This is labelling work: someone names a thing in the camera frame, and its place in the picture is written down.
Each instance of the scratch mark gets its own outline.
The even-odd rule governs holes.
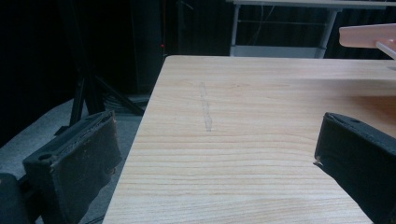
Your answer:
[[[200,92],[201,92],[201,102],[202,102],[202,109],[204,111],[204,119],[205,119],[205,127],[208,133],[212,132],[212,118],[210,117],[209,113],[209,102],[206,100],[206,85],[204,82],[200,84]]]

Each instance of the table leg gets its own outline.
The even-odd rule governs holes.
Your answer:
[[[233,13],[233,35],[231,37],[231,47],[230,47],[230,56],[234,56],[235,53],[235,45],[236,45],[236,31],[238,29],[238,17],[239,17],[239,8],[241,5],[235,5],[235,10]]]
[[[323,31],[322,38],[320,40],[320,44],[315,55],[315,58],[324,58],[324,54],[326,53],[327,43],[329,42],[330,34],[332,33],[332,27],[334,26],[335,18],[337,17],[337,13],[341,11],[339,8],[329,9],[329,15],[327,16],[326,26]]]

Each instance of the wood grain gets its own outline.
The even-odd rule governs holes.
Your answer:
[[[105,223],[370,223],[313,165],[327,111],[396,136],[396,62],[168,57]]]

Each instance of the white table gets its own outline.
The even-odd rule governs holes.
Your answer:
[[[396,7],[391,2],[369,1],[340,1],[340,0],[227,0],[235,4],[233,15],[233,34],[230,47],[230,56],[258,56],[258,57],[287,57],[287,58],[323,58],[326,53],[332,27],[337,13],[343,8],[385,9]],[[329,13],[325,22],[319,46],[317,48],[296,47],[265,47],[236,45],[236,34],[239,22],[239,9],[243,5],[249,6],[273,6],[273,7],[322,7],[327,8]]]

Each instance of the floor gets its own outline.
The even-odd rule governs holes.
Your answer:
[[[54,134],[62,126],[68,124],[72,104],[73,101],[71,100],[51,109],[51,111],[43,115],[35,123],[1,147],[0,173],[11,173],[17,178],[22,177],[24,175],[24,170],[21,161],[47,144],[55,137]],[[88,115],[88,113],[84,108],[83,116],[86,115]],[[122,162],[118,165],[116,173],[112,177],[110,183],[102,188],[99,195],[91,203],[89,211],[79,223],[102,223],[141,119],[142,117],[135,116],[125,111],[116,110],[118,140]],[[36,223],[42,223],[42,220],[39,219]]]

